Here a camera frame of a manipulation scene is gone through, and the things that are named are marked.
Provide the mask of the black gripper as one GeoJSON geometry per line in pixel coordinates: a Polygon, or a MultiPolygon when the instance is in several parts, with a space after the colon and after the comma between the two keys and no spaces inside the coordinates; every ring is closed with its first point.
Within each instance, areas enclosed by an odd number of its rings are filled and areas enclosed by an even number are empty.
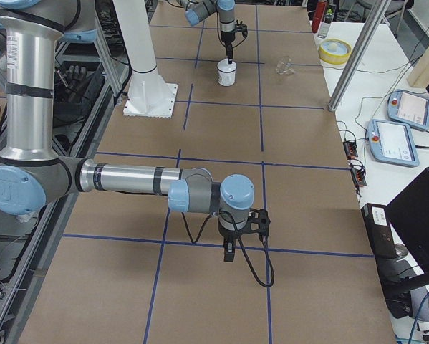
{"type": "Polygon", "coordinates": [[[235,258],[235,247],[236,247],[236,240],[238,239],[238,234],[235,231],[222,229],[221,235],[223,237],[223,248],[224,248],[223,260],[225,262],[233,262],[235,258]]]}
{"type": "Polygon", "coordinates": [[[220,31],[220,38],[226,49],[226,59],[231,64],[233,62],[233,31],[220,31]]]}

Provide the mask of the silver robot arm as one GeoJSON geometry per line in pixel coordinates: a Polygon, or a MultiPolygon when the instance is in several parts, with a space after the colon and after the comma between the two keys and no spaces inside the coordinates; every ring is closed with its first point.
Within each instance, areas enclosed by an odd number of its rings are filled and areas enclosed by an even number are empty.
{"type": "Polygon", "coordinates": [[[212,14],[218,15],[220,40],[226,50],[226,58],[229,64],[233,63],[233,43],[236,39],[237,26],[235,16],[235,1],[202,0],[202,1],[177,1],[185,10],[185,18],[191,26],[204,21],[212,14]]]}
{"type": "Polygon", "coordinates": [[[55,46],[95,28],[93,1],[0,1],[7,44],[7,142],[0,151],[0,210],[23,215],[79,192],[166,196],[172,211],[219,218],[224,259],[250,230],[254,185],[241,174],[212,180],[203,168],[115,166],[61,157],[52,148],[55,46]]]}

